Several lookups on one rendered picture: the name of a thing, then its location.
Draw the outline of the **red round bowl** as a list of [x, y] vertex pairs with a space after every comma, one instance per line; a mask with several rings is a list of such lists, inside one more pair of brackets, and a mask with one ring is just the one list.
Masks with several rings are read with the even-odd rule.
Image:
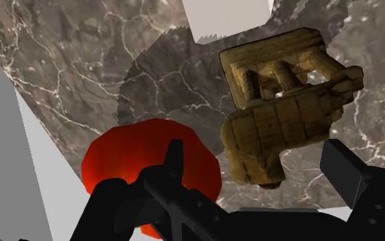
[[[86, 190], [91, 196], [100, 181], [111, 178], [133, 183], [142, 169], [163, 164], [171, 140], [183, 142], [182, 184], [188, 190], [199, 190], [216, 203], [222, 187], [217, 159], [193, 129], [160, 118], [114, 127], [93, 141], [81, 165]], [[135, 228], [160, 238], [149, 224]]]

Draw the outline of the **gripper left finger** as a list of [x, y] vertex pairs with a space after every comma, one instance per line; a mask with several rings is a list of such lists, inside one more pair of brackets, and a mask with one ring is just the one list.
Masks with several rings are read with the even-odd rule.
[[163, 164], [142, 169], [131, 184], [100, 181], [70, 241], [129, 241], [151, 225], [163, 241], [232, 241], [229, 216], [197, 189], [182, 184], [183, 142], [171, 140]]

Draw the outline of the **tan wooden block toy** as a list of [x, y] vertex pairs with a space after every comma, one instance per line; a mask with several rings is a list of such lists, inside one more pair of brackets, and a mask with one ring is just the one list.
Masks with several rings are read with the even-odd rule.
[[335, 60], [321, 32], [307, 27], [225, 49], [219, 58], [235, 104], [220, 138], [239, 185], [278, 188], [286, 178], [280, 154], [328, 139], [364, 86], [362, 67]]

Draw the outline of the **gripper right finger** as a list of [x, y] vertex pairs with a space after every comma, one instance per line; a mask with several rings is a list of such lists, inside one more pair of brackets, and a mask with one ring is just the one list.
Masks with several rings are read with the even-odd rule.
[[340, 140], [328, 139], [320, 170], [351, 209], [345, 232], [357, 241], [385, 241], [385, 168], [365, 164]]

